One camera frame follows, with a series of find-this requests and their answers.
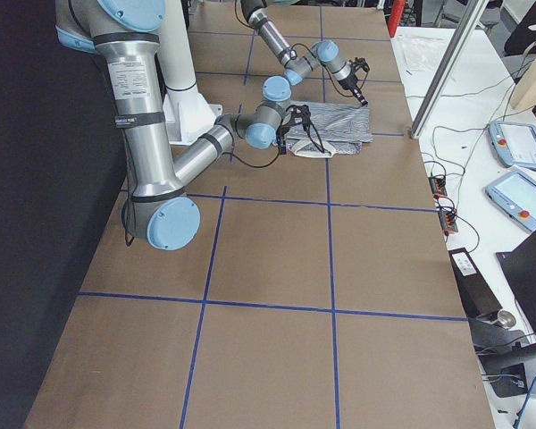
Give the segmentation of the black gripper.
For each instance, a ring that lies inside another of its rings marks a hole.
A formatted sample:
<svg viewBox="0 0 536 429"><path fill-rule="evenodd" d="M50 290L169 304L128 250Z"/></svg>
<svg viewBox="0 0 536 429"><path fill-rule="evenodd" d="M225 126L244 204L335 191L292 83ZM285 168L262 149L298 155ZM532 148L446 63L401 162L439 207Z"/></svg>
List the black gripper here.
<svg viewBox="0 0 536 429"><path fill-rule="evenodd" d="M295 126L295 120L290 116L285 118L276 130L275 144L277 147L277 155L284 156L287 154L287 148L285 145L286 135L289 130Z"/></svg>
<svg viewBox="0 0 536 429"><path fill-rule="evenodd" d="M350 91L361 106L368 105L367 99L364 97L361 89L358 86L358 78L355 73L349 73L346 78L339 81L339 84L343 89Z"/></svg>

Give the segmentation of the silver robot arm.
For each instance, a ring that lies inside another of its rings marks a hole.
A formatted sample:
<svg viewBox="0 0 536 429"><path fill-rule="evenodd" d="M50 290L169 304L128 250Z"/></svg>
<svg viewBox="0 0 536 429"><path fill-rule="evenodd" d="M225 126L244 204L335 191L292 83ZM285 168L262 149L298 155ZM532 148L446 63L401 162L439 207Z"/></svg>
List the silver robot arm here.
<svg viewBox="0 0 536 429"><path fill-rule="evenodd" d="M275 1L241 1L242 15L247 25L253 29L269 47L284 68L283 75L291 86L301 83L309 74L322 67L349 95L337 91L343 97L353 97L362 105L368 105L362 92L364 83L359 83L357 72L370 71L364 58L348 60L330 39L315 42L310 47L296 43L291 45L279 32L266 13L266 8Z"/></svg>
<svg viewBox="0 0 536 429"><path fill-rule="evenodd" d="M199 229L197 204L185 187L236 139L265 149L290 104L291 86L281 76L264 82L253 114L214 116L178 156L171 151L161 86L169 95L196 86L184 8L179 1L58 1L56 30L70 49L104 57L128 161L128 198L121 221L127 234L161 250L183 248Z"/></svg>

